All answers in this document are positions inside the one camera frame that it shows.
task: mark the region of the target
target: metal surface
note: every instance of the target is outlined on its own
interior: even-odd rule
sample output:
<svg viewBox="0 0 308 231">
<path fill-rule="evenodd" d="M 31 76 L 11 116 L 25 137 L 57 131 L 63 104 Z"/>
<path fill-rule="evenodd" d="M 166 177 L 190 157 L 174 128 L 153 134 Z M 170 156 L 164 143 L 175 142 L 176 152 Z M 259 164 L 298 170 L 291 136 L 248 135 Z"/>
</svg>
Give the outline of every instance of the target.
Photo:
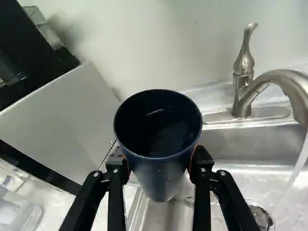
<svg viewBox="0 0 308 231">
<path fill-rule="evenodd" d="M 304 167 L 290 196 L 274 216 L 301 150 L 306 130 L 296 122 L 205 125 L 199 144 L 215 160 L 213 171 L 229 171 L 249 205 L 266 208 L 277 231 L 308 228 L 308 168 Z M 176 196 L 167 203 L 149 201 L 134 231 L 189 231 L 193 223 L 194 185 L 185 173 Z M 227 231 L 218 200 L 211 194 L 212 230 Z"/>
<path fill-rule="evenodd" d="M 233 65 L 234 74 L 237 76 L 245 76 L 254 72 L 255 61 L 249 51 L 249 40 L 257 26 L 258 23 L 250 23 L 244 28 L 242 47 Z"/>
<path fill-rule="evenodd" d="M 244 28 L 242 47 L 233 65 L 234 104 L 239 101 L 241 87 L 249 85 L 254 78 L 255 61 L 249 51 L 249 40 L 257 26 L 257 23 L 251 23 Z"/>
<path fill-rule="evenodd" d="M 256 107 L 253 113 L 243 120 L 231 116 L 230 111 L 217 112 L 202 116 L 204 124 L 221 124 L 221 123 L 241 123 L 247 121 L 260 121 L 268 119 L 285 118 L 290 115 L 291 111 L 284 106 Z"/>
<path fill-rule="evenodd" d="M 278 84 L 288 95 L 294 119 L 308 127 L 308 76 L 295 70 L 272 70 L 257 77 L 249 86 L 240 89 L 239 101 L 234 100 L 232 115 L 245 118 L 251 114 L 252 101 L 268 86 Z"/>
</svg>

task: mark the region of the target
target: clear plastic container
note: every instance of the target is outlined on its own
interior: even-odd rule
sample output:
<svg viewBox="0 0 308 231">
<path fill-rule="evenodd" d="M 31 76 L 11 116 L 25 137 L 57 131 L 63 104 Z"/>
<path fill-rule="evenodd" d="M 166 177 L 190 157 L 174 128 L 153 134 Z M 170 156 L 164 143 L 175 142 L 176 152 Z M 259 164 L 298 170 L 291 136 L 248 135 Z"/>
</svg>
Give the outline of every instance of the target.
<svg viewBox="0 0 308 231">
<path fill-rule="evenodd" d="M 34 231 L 43 209 L 0 185 L 0 231 Z"/>
</svg>

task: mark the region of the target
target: stainless steel sink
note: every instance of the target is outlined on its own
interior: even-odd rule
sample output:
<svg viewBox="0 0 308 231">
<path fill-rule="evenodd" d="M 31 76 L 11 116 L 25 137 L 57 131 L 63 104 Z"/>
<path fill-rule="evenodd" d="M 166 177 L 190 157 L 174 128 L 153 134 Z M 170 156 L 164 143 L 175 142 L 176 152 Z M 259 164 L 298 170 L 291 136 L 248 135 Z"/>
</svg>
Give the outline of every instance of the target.
<svg viewBox="0 0 308 231">
<path fill-rule="evenodd" d="M 271 214 L 283 195 L 306 130 L 295 121 L 204 125 L 199 140 L 215 160 L 214 171 L 229 171 L 248 204 Z M 308 230 L 308 168 L 274 214 L 277 231 Z M 186 173 L 177 195 L 167 203 L 147 200 L 130 231 L 192 230 L 194 185 Z M 211 195 L 212 230 L 226 231 L 219 204 Z"/>
</svg>

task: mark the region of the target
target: cup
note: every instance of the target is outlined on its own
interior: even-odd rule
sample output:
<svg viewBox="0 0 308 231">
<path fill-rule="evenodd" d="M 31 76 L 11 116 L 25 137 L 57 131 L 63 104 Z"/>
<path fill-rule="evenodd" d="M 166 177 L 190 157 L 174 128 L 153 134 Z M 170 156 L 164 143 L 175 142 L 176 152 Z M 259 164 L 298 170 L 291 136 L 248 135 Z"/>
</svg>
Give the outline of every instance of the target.
<svg viewBox="0 0 308 231">
<path fill-rule="evenodd" d="M 202 130 L 202 115 L 187 96 L 146 90 L 119 107 L 114 132 L 128 167 L 154 201 L 174 197 Z"/>
</svg>

